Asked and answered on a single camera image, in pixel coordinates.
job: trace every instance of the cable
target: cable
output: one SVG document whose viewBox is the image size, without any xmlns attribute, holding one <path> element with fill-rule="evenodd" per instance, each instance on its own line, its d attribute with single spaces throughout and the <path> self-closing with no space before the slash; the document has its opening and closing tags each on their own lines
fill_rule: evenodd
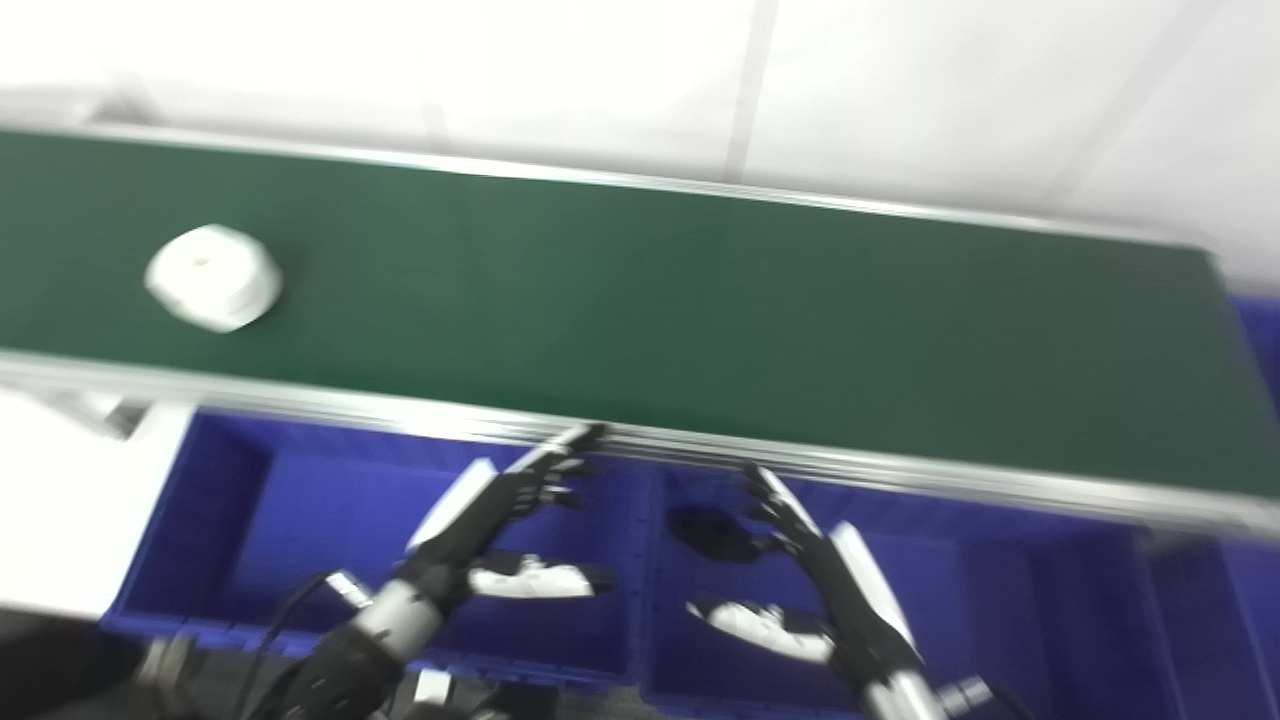
<svg viewBox="0 0 1280 720">
<path fill-rule="evenodd" d="M 388 696 L 387 702 L 383 703 L 383 715 L 385 715 L 389 719 L 394 719 L 396 717 L 396 715 L 394 715 L 394 712 L 396 712 L 396 696 L 398 693 L 399 693 L 399 683 L 396 684 L 396 689 L 392 691 L 392 694 Z"/>
<path fill-rule="evenodd" d="M 1030 708 L 1012 692 L 991 683 L 987 683 L 987 689 L 991 691 L 991 697 L 1000 702 L 1000 705 L 1004 705 L 1009 710 L 1009 714 L 1018 720 L 1036 720 L 1036 715 Z"/>
<path fill-rule="evenodd" d="M 301 660 L 282 670 L 266 689 L 262 691 L 262 694 L 259 696 L 257 702 L 248 710 L 244 720 L 275 720 L 279 715 L 280 702 L 284 701 L 284 694 L 289 692 L 289 687 L 297 679 L 300 671 L 302 671 Z"/>
<path fill-rule="evenodd" d="M 314 573 L 307 575 L 298 585 L 293 589 L 291 594 L 275 611 L 275 616 L 271 618 L 271 624 L 266 628 L 266 634 L 262 635 L 262 642 L 253 651 L 253 659 L 248 664 L 248 670 L 244 673 L 244 679 L 241 682 L 239 692 L 236 694 L 236 705 L 232 707 L 232 720 L 243 720 L 246 717 L 244 706 L 248 703 L 250 691 L 253 688 L 253 683 L 257 679 L 259 671 L 262 669 L 262 660 L 266 657 L 266 651 L 275 642 L 275 638 L 280 635 L 284 630 L 284 624 L 288 621 L 289 615 L 307 598 L 316 588 L 324 584 L 324 579 L 335 570 L 324 570 L 321 573 Z"/>
</svg>

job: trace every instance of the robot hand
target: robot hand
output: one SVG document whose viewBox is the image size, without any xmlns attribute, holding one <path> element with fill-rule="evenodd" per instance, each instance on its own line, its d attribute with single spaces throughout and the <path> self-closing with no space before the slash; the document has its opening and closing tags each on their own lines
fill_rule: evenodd
<svg viewBox="0 0 1280 720">
<path fill-rule="evenodd" d="M 449 612 L 472 594 L 585 597 L 608 589 L 608 570 L 532 555 L 490 553 L 507 523 L 547 503 L 584 509 L 559 480 L 585 471 L 577 452 L 594 450 L 603 424 L 571 428 L 498 473 L 471 464 L 422 520 L 394 577 L 360 612 L 291 667 L 250 715 L 255 720 L 364 720 L 394 689 Z"/>
<path fill-rule="evenodd" d="M 791 555 L 813 580 L 827 616 L 705 594 L 690 601 L 689 611 L 772 652 L 828 665 L 869 719 L 945 719 L 922 675 L 906 618 L 858 529 L 840 523 L 824 534 L 773 471 L 753 464 L 742 473 L 744 488 L 759 501 L 749 518 L 769 523 L 774 533 L 753 536 L 732 516 L 703 509 L 673 512 L 672 533 L 713 560 Z"/>
</svg>

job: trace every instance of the blue bin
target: blue bin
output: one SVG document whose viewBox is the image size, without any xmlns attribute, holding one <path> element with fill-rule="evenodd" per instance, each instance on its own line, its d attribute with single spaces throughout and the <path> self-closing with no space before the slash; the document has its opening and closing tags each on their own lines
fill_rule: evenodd
<svg viewBox="0 0 1280 720">
<path fill-rule="evenodd" d="M 111 610 L 109 629 L 191 635 L 251 648 L 294 585 L 346 568 L 388 579 L 419 521 L 471 460 L 502 468 L 524 448 L 198 413 Z M 605 562 L 596 598 L 465 603 L 424 664 L 495 679 L 593 688 L 634 678 L 654 470 L 599 459 L 604 477 L 570 483 L 591 511 L 545 507 L 495 548 Z M 351 612 L 329 597 L 300 606 L 275 651 L 298 656 Z"/>
<path fill-rule="evenodd" d="M 1280 708 L 1280 547 L 1230 541 L 1222 543 L 1222 556 L 1234 598 L 1265 667 L 1271 702 Z"/>
<path fill-rule="evenodd" d="M 1198 539 L 1155 548 L 1151 569 L 1183 716 L 1280 720 L 1266 673 L 1280 642 L 1280 552 Z"/>
<path fill-rule="evenodd" d="M 1271 393 L 1271 402 L 1280 415 L 1280 300 L 1239 296 L 1235 297 L 1235 310 Z"/>
<path fill-rule="evenodd" d="M 253 648 L 301 579 L 346 568 L 383 583 L 463 468 L 481 456 L 504 466 L 522 452 L 197 413 L 104 625 Z M 543 509 L 495 547 L 604 562 L 618 588 L 590 600 L 472 598 L 422 665 L 575 689 L 639 682 L 650 703 L 685 716 L 852 716 L 826 667 L 742 643 L 685 610 L 699 591 L 822 610 L 791 559 L 713 562 L 667 532 L 676 507 L 746 509 L 735 473 L 596 461 L 603 477 L 572 483 L 590 511 Z M 822 527 L 861 529 L 936 687 L 982 675 L 1041 720 L 1280 720 L 1280 548 L 1170 546 L 1097 520 L 788 484 Z M 301 656 L 349 615 L 316 593 L 273 650 Z M 998 706 L 970 715 L 1006 716 Z"/>
<path fill-rule="evenodd" d="M 831 528 L 861 529 L 934 685 L 979 674 L 1042 720 L 1180 717 L 1167 638 L 1139 536 L 1126 527 L 969 502 L 787 483 Z M 741 511 L 730 473 L 668 468 L 663 505 Z M 763 532 L 765 525 L 759 525 Z M 849 717 L 823 666 L 749 646 L 685 610 L 696 591 L 820 611 L 786 556 L 713 562 L 655 525 L 641 692 L 690 717 Z M 984 707 L 970 717 L 1004 717 Z"/>
</svg>

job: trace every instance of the white cup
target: white cup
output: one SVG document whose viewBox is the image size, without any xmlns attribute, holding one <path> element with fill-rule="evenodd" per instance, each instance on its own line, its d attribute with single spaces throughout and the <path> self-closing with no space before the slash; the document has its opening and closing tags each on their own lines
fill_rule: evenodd
<svg viewBox="0 0 1280 720">
<path fill-rule="evenodd" d="M 172 314 L 229 333 L 260 318 L 280 295 L 280 270 L 262 243 L 223 225 L 186 232 L 147 265 L 146 286 Z"/>
</svg>

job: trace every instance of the white wall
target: white wall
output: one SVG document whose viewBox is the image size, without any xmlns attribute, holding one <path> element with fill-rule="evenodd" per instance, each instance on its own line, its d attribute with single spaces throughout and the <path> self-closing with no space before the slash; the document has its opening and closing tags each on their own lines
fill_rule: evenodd
<svg viewBox="0 0 1280 720">
<path fill-rule="evenodd" d="M 191 413 L 157 405 L 120 442 L 0 389 L 0 610 L 110 606 Z"/>
<path fill-rule="evenodd" d="M 148 120 L 1172 229 L 1280 290 L 1272 0 L 0 0 Z"/>
</svg>

